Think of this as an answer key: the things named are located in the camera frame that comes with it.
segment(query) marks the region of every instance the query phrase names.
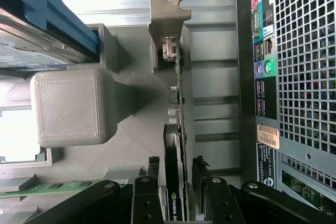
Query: metal chassis wall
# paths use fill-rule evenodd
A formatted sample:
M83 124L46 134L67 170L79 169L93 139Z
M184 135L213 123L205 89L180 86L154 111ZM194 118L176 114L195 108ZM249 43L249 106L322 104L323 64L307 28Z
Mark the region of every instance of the metal chassis wall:
M242 182L257 180L251 0L236 0L240 103L240 167Z

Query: hard drive label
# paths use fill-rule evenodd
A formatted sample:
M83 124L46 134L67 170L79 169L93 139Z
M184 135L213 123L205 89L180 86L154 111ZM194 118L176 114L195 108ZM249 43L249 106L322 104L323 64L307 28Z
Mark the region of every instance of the hard drive label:
M18 50L15 43L0 38L0 68L17 71L40 71L66 68L67 63L51 56L33 52L32 49Z
M258 181L276 188L275 180L275 150L269 146L257 143Z

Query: green ps/2 port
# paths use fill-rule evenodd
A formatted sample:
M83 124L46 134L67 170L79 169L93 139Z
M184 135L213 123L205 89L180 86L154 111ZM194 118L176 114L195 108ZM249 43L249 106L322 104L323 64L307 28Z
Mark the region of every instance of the green ps/2 port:
M264 73L270 74L272 71L272 63L269 60L266 60L264 63Z

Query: ps/2 port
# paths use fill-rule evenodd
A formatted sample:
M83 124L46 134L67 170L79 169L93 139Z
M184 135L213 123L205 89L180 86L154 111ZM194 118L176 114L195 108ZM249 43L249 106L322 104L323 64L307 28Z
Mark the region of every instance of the ps/2 port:
M272 71L272 63L269 60L266 60L264 63L264 73L270 74Z
M257 76L262 76L263 75L263 64L261 64L261 63L257 64L256 72L257 72Z

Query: ethernet port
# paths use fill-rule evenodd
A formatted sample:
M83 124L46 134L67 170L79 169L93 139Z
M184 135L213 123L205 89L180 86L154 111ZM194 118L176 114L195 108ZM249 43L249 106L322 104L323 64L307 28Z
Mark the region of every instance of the ethernet port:
M265 51L265 55L269 55L272 53L272 50L274 48L274 42L273 42L273 36L265 39L264 40L264 51Z

